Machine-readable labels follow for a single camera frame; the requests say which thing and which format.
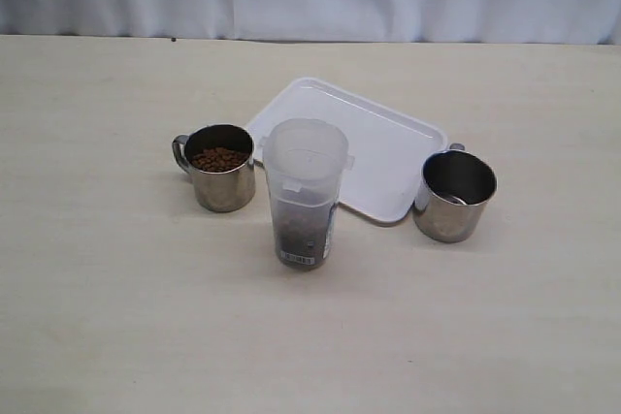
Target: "mug handle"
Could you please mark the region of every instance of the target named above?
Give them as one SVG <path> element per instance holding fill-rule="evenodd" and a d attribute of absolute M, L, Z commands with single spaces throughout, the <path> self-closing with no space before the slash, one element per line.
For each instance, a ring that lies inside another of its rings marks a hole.
<path fill-rule="evenodd" d="M 173 139 L 173 155 L 175 156 L 177 165 L 179 165 L 187 174 L 190 173 L 190 164 L 183 155 L 183 148 L 185 147 L 188 138 L 189 136 L 187 135 L 178 135 Z"/>

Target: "empty metal cup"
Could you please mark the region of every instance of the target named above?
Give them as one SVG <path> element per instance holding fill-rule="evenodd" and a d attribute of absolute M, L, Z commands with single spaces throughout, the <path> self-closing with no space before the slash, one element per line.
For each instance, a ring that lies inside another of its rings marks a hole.
<path fill-rule="evenodd" d="M 423 165 L 414 200 L 418 229 L 442 242 L 467 239 L 496 192 L 496 176 L 485 162 L 461 144 L 431 155 Z"/>
<path fill-rule="evenodd" d="M 189 161 L 205 149 L 224 147 L 248 154 L 242 165 L 228 172 L 205 172 Z M 235 125 L 207 126 L 173 140 L 173 154 L 191 177 L 198 203 L 214 212 L 230 212 L 248 204 L 255 191 L 254 143 L 250 134 Z"/>

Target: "dark contents in container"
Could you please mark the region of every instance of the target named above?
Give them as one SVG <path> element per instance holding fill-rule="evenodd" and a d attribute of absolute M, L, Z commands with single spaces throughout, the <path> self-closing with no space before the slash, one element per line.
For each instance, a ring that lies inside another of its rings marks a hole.
<path fill-rule="evenodd" d="M 239 152 L 237 150 L 227 149 L 225 147 L 214 147 L 205 149 L 203 152 L 196 154 L 191 163 L 194 167 L 203 172 L 228 172 L 242 165 L 250 154 Z"/>
<path fill-rule="evenodd" d="M 305 207 L 273 200 L 276 254 L 285 265 L 309 271 L 320 267 L 330 251 L 336 204 Z"/>

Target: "beige table surface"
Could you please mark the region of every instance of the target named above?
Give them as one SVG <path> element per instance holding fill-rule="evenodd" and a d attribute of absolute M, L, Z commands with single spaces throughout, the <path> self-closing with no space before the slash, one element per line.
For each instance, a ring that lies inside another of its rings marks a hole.
<path fill-rule="evenodd" d="M 475 235 L 341 210 L 297 273 L 261 169 L 198 207 L 172 137 L 300 76 L 487 160 Z M 620 106 L 614 47 L 2 37 L 0 412 L 618 412 Z"/>

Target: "metal cup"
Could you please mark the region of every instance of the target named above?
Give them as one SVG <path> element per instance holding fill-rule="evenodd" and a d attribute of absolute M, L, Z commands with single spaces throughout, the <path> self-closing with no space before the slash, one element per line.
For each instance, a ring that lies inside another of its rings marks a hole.
<path fill-rule="evenodd" d="M 496 192 L 496 176 L 485 162 L 452 144 L 423 165 L 413 215 L 418 229 L 442 242 L 467 239 Z"/>
<path fill-rule="evenodd" d="M 228 172 L 205 172 L 188 161 L 204 149 L 225 147 L 248 154 L 248 158 Z M 179 135 L 173 140 L 173 154 L 179 166 L 192 179 L 198 203 L 214 212 L 230 212 L 248 204 L 255 191 L 254 143 L 250 134 L 239 126 L 213 125 L 197 132 Z"/>

